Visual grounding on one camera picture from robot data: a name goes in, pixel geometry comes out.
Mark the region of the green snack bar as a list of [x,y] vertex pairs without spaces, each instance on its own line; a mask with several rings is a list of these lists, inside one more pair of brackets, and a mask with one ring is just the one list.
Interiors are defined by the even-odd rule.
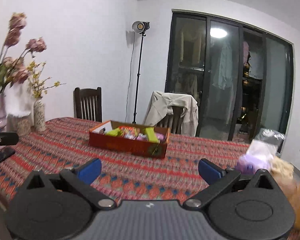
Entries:
[[112,129],[111,131],[107,131],[105,135],[112,136],[112,137],[121,137],[123,135],[123,131],[121,130],[121,128],[118,127]]
[[145,128],[145,135],[147,135],[148,141],[151,143],[158,144],[160,142],[160,140],[155,134],[154,127]]

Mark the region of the red snack packet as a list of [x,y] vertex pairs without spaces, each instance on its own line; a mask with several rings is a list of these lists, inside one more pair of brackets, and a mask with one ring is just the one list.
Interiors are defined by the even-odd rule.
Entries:
[[121,134],[126,139],[136,139],[140,133],[140,129],[131,126],[120,126]]

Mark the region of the pink snack packet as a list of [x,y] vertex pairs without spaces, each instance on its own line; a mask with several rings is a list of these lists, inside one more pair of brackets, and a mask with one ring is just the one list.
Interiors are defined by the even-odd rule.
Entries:
[[[157,139],[158,139],[160,142],[164,142],[164,141],[165,141],[166,137],[165,137],[163,134],[161,134],[161,133],[156,133],[156,132],[155,132],[154,134],[155,134],[155,136],[157,137]],[[138,137],[137,137],[137,140],[148,141],[148,137],[147,137],[146,134],[140,133],[140,134],[138,135]]]

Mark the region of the black phone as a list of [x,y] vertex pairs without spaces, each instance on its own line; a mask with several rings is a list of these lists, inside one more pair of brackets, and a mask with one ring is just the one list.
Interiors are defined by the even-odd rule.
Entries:
[[0,163],[15,154],[15,150],[11,147],[6,147],[0,150]]

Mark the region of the bag of peanuts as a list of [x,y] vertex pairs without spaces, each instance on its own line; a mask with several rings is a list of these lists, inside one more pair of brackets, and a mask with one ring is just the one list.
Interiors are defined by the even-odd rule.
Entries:
[[271,175],[286,194],[293,194],[296,190],[296,183],[293,178],[294,166],[285,160],[275,156],[271,161]]

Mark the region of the patterned ceramic vase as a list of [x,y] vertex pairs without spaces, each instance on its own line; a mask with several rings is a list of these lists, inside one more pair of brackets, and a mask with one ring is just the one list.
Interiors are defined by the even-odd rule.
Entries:
[[45,131],[45,104],[42,102],[42,98],[37,98],[33,104],[33,117],[36,131]]

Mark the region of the purple tissue pack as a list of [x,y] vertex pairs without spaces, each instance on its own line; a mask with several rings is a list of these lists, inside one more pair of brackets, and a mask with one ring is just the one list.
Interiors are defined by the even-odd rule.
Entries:
[[246,154],[240,156],[235,169],[242,174],[255,174],[257,170],[270,171],[278,146],[260,140],[252,140]]

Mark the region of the pink dried flowers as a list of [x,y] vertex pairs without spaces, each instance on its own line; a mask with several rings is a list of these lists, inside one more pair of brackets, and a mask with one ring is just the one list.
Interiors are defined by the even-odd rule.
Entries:
[[8,22],[8,31],[0,51],[0,94],[5,89],[16,84],[24,83],[29,77],[25,57],[34,57],[47,49],[42,37],[32,38],[26,42],[20,52],[15,48],[19,46],[21,35],[27,26],[27,16],[23,12],[14,12]]

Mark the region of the yellow flower branches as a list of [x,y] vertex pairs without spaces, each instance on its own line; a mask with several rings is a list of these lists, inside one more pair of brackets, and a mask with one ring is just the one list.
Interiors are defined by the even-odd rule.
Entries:
[[51,80],[52,77],[41,79],[41,75],[43,70],[45,69],[45,65],[46,62],[36,63],[35,61],[32,61],[26,68],[29,73],[27,80],[29,81],[32,96],[35,99],[42,98],[45,94],[47,94],[47,91],[49,89],[65,85],[65,83],[61,83],[61,81],[56,81],[52,85],[46,86],[46,82]]

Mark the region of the colourful patterned tablecloth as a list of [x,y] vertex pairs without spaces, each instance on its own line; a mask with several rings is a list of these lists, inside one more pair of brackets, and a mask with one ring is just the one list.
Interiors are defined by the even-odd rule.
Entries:
[[[207,159],[234,168],[246,144],[170,134],[164,159],[136,156],[89,146],[89,129],[98,124],[57,118],[42,133],[32,132],[11,147],[15,154],[0,163],[0,204],[8,207],[32,171],[57,174],[100,159],[101,174],[91,187],[110,197],[116,208],[99,211],[72,239],[227,239],[206,216],[183,203],[206,189],[198,163]],[[292,228],[287,239],[300,239]]]

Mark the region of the chair with beige jacket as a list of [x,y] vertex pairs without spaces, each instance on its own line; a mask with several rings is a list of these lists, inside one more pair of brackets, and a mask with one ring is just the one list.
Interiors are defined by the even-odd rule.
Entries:
[[181,127],[183,123],[183,108],[178,106],[172,106],[172,114],[166,114],[166,116],[160,120],[156,126],[169,128],[173,134],[181,134]]

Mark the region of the orange cardboard snack box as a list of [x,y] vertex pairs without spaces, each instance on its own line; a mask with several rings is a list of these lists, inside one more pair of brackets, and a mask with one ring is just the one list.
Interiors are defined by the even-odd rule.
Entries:
[[137,139],[126,139],[123,136],[112,137],[105,135],[107,131],[111,131],[112,129],[118,128],[120,126],[131,126],[139,128],[140,133],[142,134],[145,134],[145,128],[150,127],[108,120],[89,129],[89,146],[117,152],[126,152],[145,158],[165,158],[170,136],[169,128],[154,127],[154,131],[156,133],[161,133],[166,137],[164,142],[159,142],[158,144]]

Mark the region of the black framed glass door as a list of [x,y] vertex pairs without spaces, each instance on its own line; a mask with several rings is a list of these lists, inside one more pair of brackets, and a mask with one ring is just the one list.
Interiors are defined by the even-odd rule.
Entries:
[[198,105],[196,136],[251,142],[286,133],[293,94],[292,45],[223,17],[173,11],[166,92]]

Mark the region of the beige jacket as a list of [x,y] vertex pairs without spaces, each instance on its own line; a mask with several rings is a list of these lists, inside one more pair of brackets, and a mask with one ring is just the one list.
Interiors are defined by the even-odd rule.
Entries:
[[190,94],[165,93],[154,91],[152,93],[143,124],[157,125],[166,115],[173,114],[173,107],[181,108],[181,134],[194,137],[198,127],[197,101]]

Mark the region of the light stand with lamp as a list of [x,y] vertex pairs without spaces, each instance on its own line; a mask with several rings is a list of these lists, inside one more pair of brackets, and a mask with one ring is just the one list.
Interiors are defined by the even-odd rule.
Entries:
[[135,21],[132,24],[132,51],[131,51],[130,63],[129,63],[129,82],[128,82],[127,96],[126,96],[126,116],[125,116],[125,120],[127,120],[127,118],[128,118],[128,100],[129,100],[130,86],[131,86],[131,81],[132,81],[132,65],[133,65],[133,60],[134,60],[134,52],[135,52],[135,48],[136,48],[136,41],[137,41],[137,36],[141,37],[139,57],[138,57],[138,67],[137,67],[137,73],[136,73],[136,85],[135,85],[133,119],[132,119],[133,124],[136,124],[136,115],[137,115],[137,109],[138,109],[138,96],[139,96],[139,86],[140,86],[143,43],[144,43],[144,38],[146,37],[146,32],[149,29],[150,29],[150,22],[149,21]]

